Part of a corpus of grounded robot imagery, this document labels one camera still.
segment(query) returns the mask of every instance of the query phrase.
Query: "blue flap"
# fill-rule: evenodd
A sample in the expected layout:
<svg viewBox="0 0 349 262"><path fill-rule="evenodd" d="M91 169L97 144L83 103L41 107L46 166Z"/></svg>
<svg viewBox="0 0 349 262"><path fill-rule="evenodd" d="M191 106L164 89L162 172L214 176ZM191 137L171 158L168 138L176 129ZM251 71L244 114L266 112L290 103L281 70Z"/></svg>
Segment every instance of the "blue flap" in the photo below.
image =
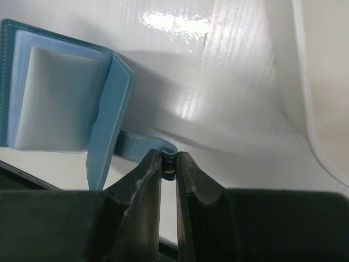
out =
<svg viewBox="0 0 349 262"><path fill-rule="evenodd" d="M90 189L103 188L133 83L133 71L115 54L88 146L86 172Z"/></svg>

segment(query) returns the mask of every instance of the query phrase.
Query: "white container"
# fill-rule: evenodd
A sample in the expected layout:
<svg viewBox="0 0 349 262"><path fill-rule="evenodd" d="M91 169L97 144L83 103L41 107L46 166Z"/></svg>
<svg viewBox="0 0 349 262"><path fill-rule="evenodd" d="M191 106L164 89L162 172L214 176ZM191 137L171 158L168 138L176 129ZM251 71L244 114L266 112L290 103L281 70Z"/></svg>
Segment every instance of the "white container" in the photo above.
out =
<svg viewBox="0 0 349 262"><path fill-rule="evenodd" d="M349 186L349 1L266 0L286 115Z"/></svg>

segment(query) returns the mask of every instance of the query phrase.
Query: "white tabletop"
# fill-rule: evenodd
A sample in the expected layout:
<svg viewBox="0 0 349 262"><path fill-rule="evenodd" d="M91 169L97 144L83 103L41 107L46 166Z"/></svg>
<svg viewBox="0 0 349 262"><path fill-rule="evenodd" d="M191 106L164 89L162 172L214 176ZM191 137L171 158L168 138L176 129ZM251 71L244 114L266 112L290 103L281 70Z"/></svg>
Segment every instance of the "white tabletop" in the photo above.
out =
<svg viewBox="0 0 349 262"><path fill-rule="evenodd" d="M0 0L11 18L119 51L136 73L123 128L169 139L226 187L349 195L282 110L263 0ZM87 189L86 155L0 149L62 189ZM114 157L106 187L135 167ZM175 183L160 235L177 242Z"/></svg>

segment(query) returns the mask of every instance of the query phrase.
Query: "wallet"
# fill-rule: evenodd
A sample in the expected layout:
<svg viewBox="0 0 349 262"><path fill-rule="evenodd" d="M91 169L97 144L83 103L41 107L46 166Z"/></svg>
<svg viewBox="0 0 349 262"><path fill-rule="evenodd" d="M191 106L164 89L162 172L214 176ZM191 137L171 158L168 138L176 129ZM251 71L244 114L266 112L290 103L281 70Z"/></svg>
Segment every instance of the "wallet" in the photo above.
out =
<svg viewBox="0 0 349 262"><path fill-rule="evenodd" d="M87 151L90 189L103 188L113 154L176 156L164 139L121 131L135 74L115 51L9 19L0 40L0 146Z"/></svg>

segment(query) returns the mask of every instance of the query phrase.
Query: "blue strap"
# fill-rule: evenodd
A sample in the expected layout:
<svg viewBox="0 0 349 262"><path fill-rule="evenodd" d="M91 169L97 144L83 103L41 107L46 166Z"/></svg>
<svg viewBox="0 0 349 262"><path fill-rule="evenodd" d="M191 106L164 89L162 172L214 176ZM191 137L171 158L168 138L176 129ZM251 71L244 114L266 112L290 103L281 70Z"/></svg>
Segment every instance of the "blue strap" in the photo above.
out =
<svg viewBox="0 0 349 262"><path fill-rule="evenodd" d="M150 149L156 149L166 156L175 156L178 152L176 146L165 139L132 134L121 130L114 154L140 162Z"/></svg>

